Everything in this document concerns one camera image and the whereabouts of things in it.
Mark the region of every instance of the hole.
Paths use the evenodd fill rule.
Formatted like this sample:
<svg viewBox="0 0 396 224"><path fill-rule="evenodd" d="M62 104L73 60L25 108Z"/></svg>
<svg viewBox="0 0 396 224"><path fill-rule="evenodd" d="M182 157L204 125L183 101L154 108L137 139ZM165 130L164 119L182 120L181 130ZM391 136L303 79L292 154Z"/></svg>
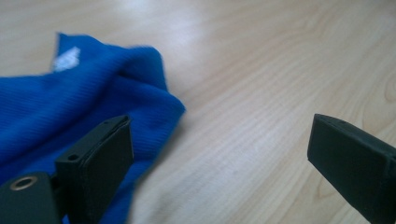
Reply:
<svg viewBox="0 0 396 224"><path fill-rule="evenodd" d="M76 159L78 159L78 155L73 154L73 155L67 157L67 159L69 159L70 161L75 161Z"/></svg>
<svg viewBox="0 0 396 224"><path fill-rule="evenodd" d="M16 180L11 184L10 188L12 190L22 190L31 187L37 181L35 176L26 176Z"/></svg>

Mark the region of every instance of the black plastic part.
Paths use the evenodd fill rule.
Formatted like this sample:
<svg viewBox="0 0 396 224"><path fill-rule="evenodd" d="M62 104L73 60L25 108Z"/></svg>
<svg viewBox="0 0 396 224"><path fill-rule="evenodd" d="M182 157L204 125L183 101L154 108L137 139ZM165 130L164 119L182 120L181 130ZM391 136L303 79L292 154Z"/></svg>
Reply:
<svg viewBox="0 0 396 224"><path fill-rule="evenodd" d="M61 216L46 173L19 176L0 188L0 223L61 224Z"/></svg>
<svg viewBox="0 0 396 224"><path fill-rule="evenodd" d="M134 160L129 123L106 120L56 160L71 223L98 223L106 211Z"/></svg>
<svg viewBox="0 0 396 224"><path fill-rule="evenodd" d="M340 119L316 114L308 159L368 221L396 220L396 149Z"/></svg>

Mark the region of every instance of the blue microfiber towel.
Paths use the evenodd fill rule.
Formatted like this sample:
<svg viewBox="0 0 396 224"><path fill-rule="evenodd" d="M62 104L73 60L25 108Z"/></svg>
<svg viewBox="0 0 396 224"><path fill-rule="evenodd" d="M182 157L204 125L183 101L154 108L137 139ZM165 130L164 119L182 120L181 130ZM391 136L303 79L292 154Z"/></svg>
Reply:
<svg viewBox="0 0 396 224"><path fill-rule="evenodd" d="M165 84L160 53L59 34L53 71L0 77L0 185L55 171L54 161L105 119L129 115L134 164L101 223L123 223L134 182L160 153L184 112Z"/></svg>

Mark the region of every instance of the wood grain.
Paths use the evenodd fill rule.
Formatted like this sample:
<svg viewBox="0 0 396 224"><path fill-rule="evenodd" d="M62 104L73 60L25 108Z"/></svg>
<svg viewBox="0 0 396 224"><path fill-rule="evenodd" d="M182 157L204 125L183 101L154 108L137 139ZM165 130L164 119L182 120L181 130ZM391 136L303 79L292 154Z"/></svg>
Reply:
<svg viewBox="0 0 396 224"><path fill-rule="evenodd" d="M396 146L394 1L2 1L0 76L49 71L56 32L154 46L188 109L130 223L366 223L306 149L315 113Z"/></svg>

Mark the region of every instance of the black device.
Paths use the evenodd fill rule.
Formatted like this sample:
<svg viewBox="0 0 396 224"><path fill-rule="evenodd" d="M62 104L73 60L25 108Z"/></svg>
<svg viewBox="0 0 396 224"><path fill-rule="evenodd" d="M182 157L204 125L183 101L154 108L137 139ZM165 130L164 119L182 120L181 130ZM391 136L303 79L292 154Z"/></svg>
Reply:
<svg viewBox="0 0 396 224"><path fill-rule="evenodd" d="M130 119L108 119L56 161L56 173L36 172L0 188L0 223L98 223L134 161Z"/></svg>
<svg viewBox="0 0 396 224"><path fill-rule="evenodd" d="M396 220L396 148L332 117L316 114L308 159L372 223Z"/></svg>

